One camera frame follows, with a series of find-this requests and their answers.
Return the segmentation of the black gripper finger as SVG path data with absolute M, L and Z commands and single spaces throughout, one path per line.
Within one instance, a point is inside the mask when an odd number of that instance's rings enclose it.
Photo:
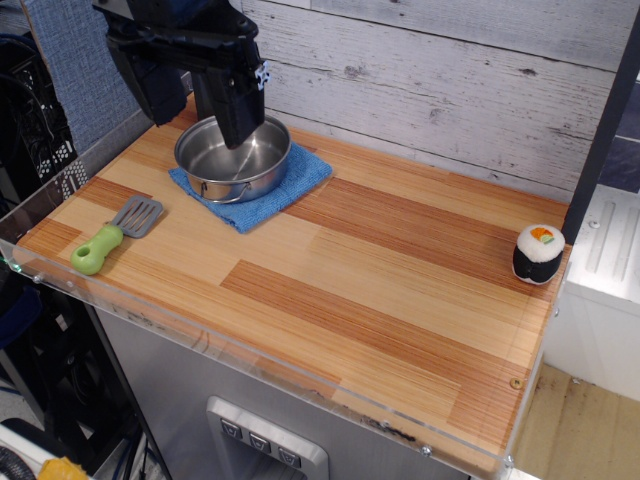
M 143 113 L 157 126 L 184 109 L 184 86 L 178 69 L 136 56 L 125 56 L 118 70 Z
M 208 69 L 193 73 L 196 111 L 199 120 L 213 117 L 228 149 L 235 149 L 265 120 L 264 92 L 230 71 Z

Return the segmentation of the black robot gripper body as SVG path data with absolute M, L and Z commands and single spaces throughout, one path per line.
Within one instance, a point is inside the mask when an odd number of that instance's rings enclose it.
M 119 73 L 140 87 L 143 73 L 169 67 L 221 74 L 245 93 L 264 90 L 269 64 L 259 55 L 258 26 L 228 1 L 94 1 L 108 25 Z

